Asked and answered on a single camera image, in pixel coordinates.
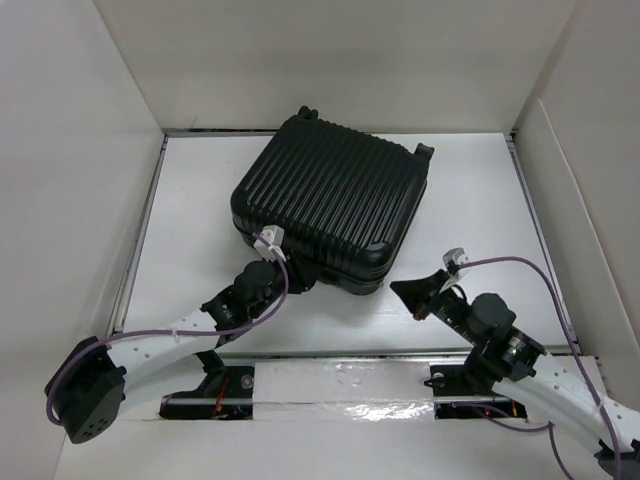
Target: white tabletop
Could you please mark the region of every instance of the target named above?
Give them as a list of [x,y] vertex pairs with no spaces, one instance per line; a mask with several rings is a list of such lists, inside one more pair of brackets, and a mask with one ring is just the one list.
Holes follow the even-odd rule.
[[[429,184],[386,284],[442,268],[442,254],[545,259],[501,134],[381,135],[435,147]],[[125,330],[164,326],[233,282],[258,255],[231,221],[229,199],[269,136],[170,138]],[[478,267],[462,281],[468,295],[499,293],[516,326],[550,348],[566,341],[544,284],[523,265]],[[317,285],[290,296],[278,315],[219,352],[251,354],[412,353],[468,349],[435,319],[415,322],[385,287],[358,297]]]
[[[577,373],[573,359],[558,358]],[[584,362],[602,388],[595,359]],[[564,478],[546,433],[435,420],[428,372],[415,359],[260,362],[253,420],[166,421],[157,408],[139,410],[90,442],[67,439],[55,480]],[[575,478],[608,478],[580,444],[556,434]]]

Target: screw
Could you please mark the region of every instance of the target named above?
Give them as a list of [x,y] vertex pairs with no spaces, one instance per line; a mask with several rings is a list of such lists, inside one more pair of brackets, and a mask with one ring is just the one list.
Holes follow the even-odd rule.
[[240,378],[240,386],[245,390],[253,388],[253,377],[251,375],[243,375]]

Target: white floor panel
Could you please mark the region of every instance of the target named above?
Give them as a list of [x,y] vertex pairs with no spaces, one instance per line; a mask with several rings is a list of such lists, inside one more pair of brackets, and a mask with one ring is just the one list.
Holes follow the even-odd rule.
[[[501,134],[383,135],[413,151],[436,153],[429,184],[389,273],[392,280],[431,275],[448,249],[471,259],[520,255],[545,260]],[[231,284],[258,258],[231,221],[229,199],[269,136],[170,138],[125,330],[158,327],[187,315]],[[551,348],[566,347],[544,284],[523,265],[479,267],[462,286],[473,298],[499,293],[516,325]],[[265,325],[220,354],[358,354],[467,349],[440,322],[415,322],[385,287],[358,297],[326,285],[291,296]]]

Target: orange wire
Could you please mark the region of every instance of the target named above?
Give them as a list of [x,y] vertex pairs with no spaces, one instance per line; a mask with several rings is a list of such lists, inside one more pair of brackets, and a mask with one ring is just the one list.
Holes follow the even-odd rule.
[[225,392],[227,391],[227,386],[229,385],[229,379],[225,378],[224,383],[222,384],[222,390],[216,397],[216,409],[213,412],[213,416],[215,417],[216,413],[219,413],[222,410],[222,405],[220,405],[220,401],[222,397],[224,397]]

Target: white connector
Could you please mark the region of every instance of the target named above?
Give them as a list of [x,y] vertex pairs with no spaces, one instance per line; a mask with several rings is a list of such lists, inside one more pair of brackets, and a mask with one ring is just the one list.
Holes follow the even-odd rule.
[[260,240],[256,240],[253,244],[253,248],[260,254],[262,258],[269,261],[274,261],[276,259],[273,251],[275,251],[280,258],[286,261],[286,257],[282,252],[280,246],[282,245],[282,240],[284,238],[284,229],[277,225],[268,225],[262,229],[260,232],[260,236],[264,238],[267,242],[271,244],[270,247],[267,247]]

